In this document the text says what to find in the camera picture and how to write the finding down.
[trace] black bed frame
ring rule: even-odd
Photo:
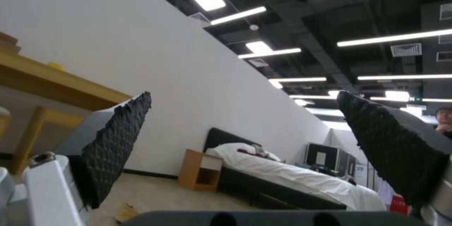
[[[261,146],[258,143],[240,138],[220,129],[212,128],[208,133],[203,152],[209,148],[215,148],[226,143],[245,143],[250,145],[257,144]],[[223,184],[239,185],[245,189],[252,190],[254,194],[257,194],[256,196],[258,196],[259,193],[266,194],[270,197],[274,197],[278,200],[303,209],[346,209],[345,205],[324,200],[310,194],[305,194],[303,192],[279,184],[274,184],[272,182],[265,181],[226,167],[221,169],[220,188]]]

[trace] person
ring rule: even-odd
[[[452,107],[441,107],[436,111],[436,131],[452,139]]]

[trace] white bedsheet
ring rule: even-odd
[[[386,210],[386,206],[373,190],[359,185],[354,186],[336,177],[230,149],[221,149],[221,147],[208,149],[207,153],[223,158],[226,167],[331,202],[344,204],[347,210]]]

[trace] black headboard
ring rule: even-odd
[[[261,144],[249,141],[244,138],[240,138],[239,136],[235,136],[229,132],[225,132],[217,128],[212,128],[207,134],[206,143],[204,144],[204,149],[202,151],[205,152],[208,148],[215,148],[221,144],[227,143],[245,143],[249,145],[256,144],[262,147]]]

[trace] wooden nightstand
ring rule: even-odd
[[[215,192],[223,159],[187,149],[180,170],[180,186],[193,191]]]

